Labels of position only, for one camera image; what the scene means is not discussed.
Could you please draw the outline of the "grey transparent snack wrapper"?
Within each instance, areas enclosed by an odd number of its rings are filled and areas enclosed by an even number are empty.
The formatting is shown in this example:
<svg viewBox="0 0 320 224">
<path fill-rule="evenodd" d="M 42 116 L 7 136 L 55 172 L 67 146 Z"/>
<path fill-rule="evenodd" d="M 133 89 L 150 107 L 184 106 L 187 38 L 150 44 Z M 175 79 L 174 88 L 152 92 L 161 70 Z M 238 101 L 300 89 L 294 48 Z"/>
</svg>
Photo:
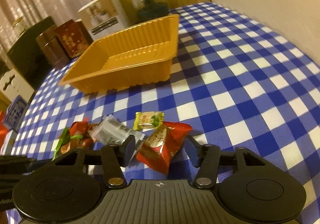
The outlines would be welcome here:
<svg viewBox="0 0 320 224">
<path fill-rule="evenodd" d="M 130 135 L 135 138 L 135 150 L 133 156 L 136 155 L 140 149 L 145 134 L 140 131 L 128 128 L 120 123 L 113 115 L 105 117 L 98 125 L 92 126 L 88 129 L 89 136 L 103 145 L 121 145 Z"/>
</svg>

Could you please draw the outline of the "red green snack packet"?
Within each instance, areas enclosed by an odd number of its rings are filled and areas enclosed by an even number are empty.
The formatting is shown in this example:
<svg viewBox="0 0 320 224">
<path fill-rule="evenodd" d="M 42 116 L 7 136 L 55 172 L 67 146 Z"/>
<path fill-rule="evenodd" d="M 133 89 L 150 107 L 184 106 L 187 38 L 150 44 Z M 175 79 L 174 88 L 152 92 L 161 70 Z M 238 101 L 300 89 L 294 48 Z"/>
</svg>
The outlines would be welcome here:
<svg viewBox="0 0 320 224">
<path fill-rule="evenodd" d="M 99 124 L 90 123 L 88 118 L 74 122 L 70 127 L 65 127 L 58 138 L 53 154 L 53 160 L 77 148 L 92 149 L 96 139 L 92 137 Z"/>
</svg>

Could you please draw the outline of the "large red snack packet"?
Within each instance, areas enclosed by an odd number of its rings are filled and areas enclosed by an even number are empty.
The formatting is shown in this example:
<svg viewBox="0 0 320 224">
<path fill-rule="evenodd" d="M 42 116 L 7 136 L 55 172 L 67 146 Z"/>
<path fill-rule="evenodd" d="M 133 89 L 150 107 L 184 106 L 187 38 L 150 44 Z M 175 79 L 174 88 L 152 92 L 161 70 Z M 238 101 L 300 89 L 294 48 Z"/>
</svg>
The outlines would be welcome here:
<svg viewBox="0 0 320 224">
<path fill-rule="evenodd" d="M 192 126 L 180 122 L 163 122 L 146 140 L 136 154 L 136 159 L 149 168 L 168 175 L 169 165 L 181 149 Z"/>
</svg>

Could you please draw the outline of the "yellow green candy wrapper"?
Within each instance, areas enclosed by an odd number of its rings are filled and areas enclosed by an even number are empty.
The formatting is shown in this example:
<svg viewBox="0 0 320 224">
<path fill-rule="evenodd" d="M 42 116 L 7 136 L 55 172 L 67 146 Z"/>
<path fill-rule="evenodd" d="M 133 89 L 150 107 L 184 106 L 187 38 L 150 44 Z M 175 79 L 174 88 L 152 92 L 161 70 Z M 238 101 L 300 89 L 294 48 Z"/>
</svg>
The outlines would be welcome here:
<svg viewBox="0 0 320 224">
<path fill-rule="evenodd" d="M 133 130 L 157 129 L 164 121 L 163 112 L 136 112 Z"/>
</svg>

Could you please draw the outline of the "blue white checkered tablecloth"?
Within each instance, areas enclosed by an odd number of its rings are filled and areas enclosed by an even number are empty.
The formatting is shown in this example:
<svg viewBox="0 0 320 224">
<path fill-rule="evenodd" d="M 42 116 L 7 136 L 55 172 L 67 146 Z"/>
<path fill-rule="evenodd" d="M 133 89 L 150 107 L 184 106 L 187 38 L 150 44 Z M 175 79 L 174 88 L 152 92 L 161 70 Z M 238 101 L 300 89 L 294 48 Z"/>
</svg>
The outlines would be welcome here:
<svg viewBox="0 0 320 224">
<path fill-rule="evenodd" d="M 193 127 L 199 143 L 247 147 L 306 190 L 302 223 L 319 223 L 319 67 L 266 26 L 213 3 L 175 9 L 179 44 L 170 79 L 85 95 L 52 70 L 25 114 L 14 155 L 51 158 L 66 126 L 160 111 Z"/>
</svg>

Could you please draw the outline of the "orange plastic tray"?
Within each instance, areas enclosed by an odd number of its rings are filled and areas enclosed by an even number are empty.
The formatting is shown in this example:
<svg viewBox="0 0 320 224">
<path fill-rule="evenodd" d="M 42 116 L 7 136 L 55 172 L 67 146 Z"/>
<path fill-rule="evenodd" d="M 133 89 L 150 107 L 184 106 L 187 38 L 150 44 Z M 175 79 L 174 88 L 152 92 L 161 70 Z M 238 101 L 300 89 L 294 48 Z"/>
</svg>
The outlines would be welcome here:
<svg viewBox="0 0 320 224">
<path fill-rule="evenodd" d="M 59 85 L 91 94 L 167 81 L 178 50 L 179 20 L 178 14 L 168 15 L 94 41 Z"/>
</svg>

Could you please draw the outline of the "blue milk carton box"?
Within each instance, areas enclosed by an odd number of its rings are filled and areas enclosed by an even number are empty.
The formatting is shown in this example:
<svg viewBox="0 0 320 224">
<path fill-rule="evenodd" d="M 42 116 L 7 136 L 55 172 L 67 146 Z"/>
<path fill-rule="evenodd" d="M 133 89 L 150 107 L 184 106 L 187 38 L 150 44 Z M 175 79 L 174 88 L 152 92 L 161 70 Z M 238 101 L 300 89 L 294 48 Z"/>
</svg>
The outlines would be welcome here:
<svg viewBox="0 0 320 224">
<path fill-rule="evenodd" d="M 9 130 L 18 132 L 28 107 L 29 105 L 24 98 L 21 95 L 17 95 L 7 108 L 7 112 L 5 113 L 5 117 L 3 119 L 3 124 Z"/>
</svg>

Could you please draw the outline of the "red box on floor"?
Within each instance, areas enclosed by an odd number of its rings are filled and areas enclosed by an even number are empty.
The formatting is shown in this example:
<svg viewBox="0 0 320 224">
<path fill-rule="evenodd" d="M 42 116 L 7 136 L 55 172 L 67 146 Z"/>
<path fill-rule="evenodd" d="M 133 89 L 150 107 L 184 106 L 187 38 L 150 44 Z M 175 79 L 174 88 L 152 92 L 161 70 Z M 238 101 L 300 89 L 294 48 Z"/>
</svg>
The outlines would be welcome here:
<svg viewBox="0 0 320 224">
<path fill-rule="evenodd" d="M 7 136 L 7 133 L 9 130 L 6 128 L 6 126 L 3 124 L 3 119 L 5 118 L 5 112 L 0 112 L 0 148 L 2 147 L 5 138 Z"/>
</svg>

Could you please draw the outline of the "white carved chair back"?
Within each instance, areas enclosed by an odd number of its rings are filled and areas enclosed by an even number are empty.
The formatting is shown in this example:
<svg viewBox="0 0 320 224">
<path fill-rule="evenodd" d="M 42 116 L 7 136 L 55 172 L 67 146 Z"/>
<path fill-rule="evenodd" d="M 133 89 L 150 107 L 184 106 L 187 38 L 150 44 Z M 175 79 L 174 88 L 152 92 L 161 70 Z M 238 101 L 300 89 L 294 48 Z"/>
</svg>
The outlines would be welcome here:
<svg viewBox="0 0 320 224">
<path fill-rule="evenodd" d="M 34 89 L 15 69 L 12 69 L 1 78 L 1 93 L 11 102 L 20 95 L 28 103 L 34 94 Z"/>
</svg>

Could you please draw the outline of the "red gift box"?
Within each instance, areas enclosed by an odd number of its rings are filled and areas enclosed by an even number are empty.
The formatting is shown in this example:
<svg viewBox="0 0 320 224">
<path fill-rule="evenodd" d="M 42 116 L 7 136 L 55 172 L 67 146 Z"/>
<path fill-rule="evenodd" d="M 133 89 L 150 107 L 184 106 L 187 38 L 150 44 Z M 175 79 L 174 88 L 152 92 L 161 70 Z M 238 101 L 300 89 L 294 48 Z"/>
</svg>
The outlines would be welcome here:
<svg viewBox="0 0 320 224">
<path fill-rule="evenodd" d="M 79 57 L 93 43 L 81 21 L 68 20 L 54 29 L 69 58 Z"/>
</svg>

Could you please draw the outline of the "brown tin canister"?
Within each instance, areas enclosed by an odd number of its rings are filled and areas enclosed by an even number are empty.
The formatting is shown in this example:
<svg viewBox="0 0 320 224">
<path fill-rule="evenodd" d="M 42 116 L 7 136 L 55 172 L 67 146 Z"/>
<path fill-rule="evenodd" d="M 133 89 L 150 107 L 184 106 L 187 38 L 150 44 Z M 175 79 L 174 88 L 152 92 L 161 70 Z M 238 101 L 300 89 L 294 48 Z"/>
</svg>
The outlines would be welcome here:
<svg viewBox="0 0 320 224">
<path fill-rule="evenodd" d="M 56 28 L 55 24 L 49 27 L 36 38 L 36 42 L 48 63 L 58 70 L 65 67 L 70 58 L 54 31 Z"/>
</svg>

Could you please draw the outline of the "white product box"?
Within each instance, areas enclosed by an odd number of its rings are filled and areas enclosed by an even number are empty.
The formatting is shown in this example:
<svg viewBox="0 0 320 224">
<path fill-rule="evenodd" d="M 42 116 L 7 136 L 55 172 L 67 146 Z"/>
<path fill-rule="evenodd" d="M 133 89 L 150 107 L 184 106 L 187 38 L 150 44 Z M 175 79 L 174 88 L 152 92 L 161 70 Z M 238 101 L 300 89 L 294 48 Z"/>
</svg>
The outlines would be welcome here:
<svg viewBox="0 0 320 224">
<path fill-rule="evenodd" d="M 78 14 L 94 41 L 130 26 L 119 0 L 93 0 L 84 5 Z"/>
</svg>

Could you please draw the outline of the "glass jar on monitor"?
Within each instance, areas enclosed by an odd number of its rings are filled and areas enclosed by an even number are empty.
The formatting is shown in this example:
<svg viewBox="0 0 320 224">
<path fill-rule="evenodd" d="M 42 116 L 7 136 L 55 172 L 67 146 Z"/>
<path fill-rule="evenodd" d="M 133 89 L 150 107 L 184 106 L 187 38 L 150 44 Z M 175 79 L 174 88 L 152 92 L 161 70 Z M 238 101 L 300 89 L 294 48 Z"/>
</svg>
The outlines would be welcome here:
<svg viewBox="0 0 320 224">
<path fill-rule="evenodd" d="M 28 29 L 28 26 L 25 23 L 24 18 L 22 16 L 17 18 L 13 22 L 12 27 L 15 30 L 16 34 L 18 35 L 18 37 L 20 37 Z"/>
</svg>

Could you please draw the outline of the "green glass jar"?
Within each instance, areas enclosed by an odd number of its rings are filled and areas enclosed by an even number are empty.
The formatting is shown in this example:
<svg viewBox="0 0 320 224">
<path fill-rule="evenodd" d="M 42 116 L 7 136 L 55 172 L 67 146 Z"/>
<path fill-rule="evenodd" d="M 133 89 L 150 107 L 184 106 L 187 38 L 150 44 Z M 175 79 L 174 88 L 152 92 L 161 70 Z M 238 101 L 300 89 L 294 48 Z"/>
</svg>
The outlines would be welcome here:
<svg viewBox="0 0 320 224">
<path fill-rule="evenodd" d="M 167 16 L 169 6 L 166 0 L 132 0 L 139 22 Z"/>
</svg>

